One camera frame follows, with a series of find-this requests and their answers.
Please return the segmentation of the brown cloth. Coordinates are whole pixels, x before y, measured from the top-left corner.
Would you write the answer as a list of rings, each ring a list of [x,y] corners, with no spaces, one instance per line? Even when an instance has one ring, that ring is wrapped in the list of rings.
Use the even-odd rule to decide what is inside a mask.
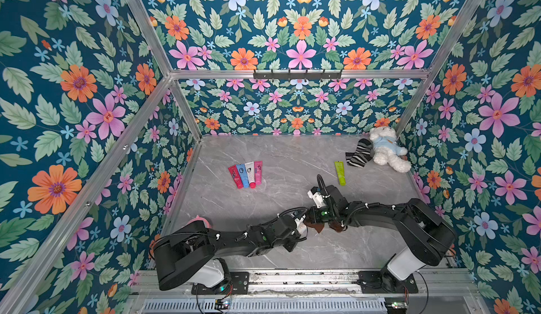
[[[306,225],[308,228],[313,228],[318,233],[321,233],[325,228],[330,228],[334,230],[337,233],[341,233],[347,229],[346,226],[343,226],[340,222],[310,222],[310,221],[304,221],[304,225]]]

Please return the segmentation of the green Curaprox toothpaste tube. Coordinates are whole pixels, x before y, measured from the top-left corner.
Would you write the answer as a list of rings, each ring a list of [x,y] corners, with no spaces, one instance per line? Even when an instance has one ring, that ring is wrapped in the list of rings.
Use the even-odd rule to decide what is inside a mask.
[[[342,161],[336,161],[334,163],[335,165],[335,170],[336,170],[336,173],[337,173],[337,176],[338,176],[338,181],[339,181],[339,184],[341,186],[345,186],[347,183],[346,183],[346,179],[345,179],[345,165]]]

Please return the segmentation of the white tube orange cap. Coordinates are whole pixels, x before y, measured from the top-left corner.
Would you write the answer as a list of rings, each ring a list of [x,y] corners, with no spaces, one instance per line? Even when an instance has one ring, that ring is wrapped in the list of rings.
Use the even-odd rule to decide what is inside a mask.
[[[297,232],[300,237],[305,237],[307,235],[307,227],[302,221],[297,224]]]

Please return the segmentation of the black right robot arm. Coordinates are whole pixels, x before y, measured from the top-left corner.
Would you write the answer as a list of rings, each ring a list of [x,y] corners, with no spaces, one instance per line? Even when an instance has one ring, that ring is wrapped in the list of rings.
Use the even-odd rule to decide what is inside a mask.
[[[383,280],[403,282],[425,266],[438,266],[454,241],[455,230],[424,201],[405,204],[349,202],[337,187],[313,187],[307,192],[315,206],[304,223],[321,231],[325,224],[336,232],[349,228],[377,227],[396,230],[406,247],[381,270]]]

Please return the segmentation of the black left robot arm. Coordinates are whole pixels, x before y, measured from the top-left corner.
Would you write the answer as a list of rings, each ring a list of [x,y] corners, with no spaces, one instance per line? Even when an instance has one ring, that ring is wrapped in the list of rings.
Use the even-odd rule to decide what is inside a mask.
[[[299,229],[306,212],[305,208],[293,208],[240,232],[211,229],[204,221],[191,222],[154,244],[159,289],[179,287],[214,259],[263,256],[276,247],[292,252],[306,239]]]

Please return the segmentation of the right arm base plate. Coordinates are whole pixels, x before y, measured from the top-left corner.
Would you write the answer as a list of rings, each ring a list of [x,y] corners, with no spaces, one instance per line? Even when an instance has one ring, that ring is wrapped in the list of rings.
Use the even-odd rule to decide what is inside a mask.
[[[388,271],[359,271],[356,283],[364,294],[418,294],[413,275],[398,280]]]

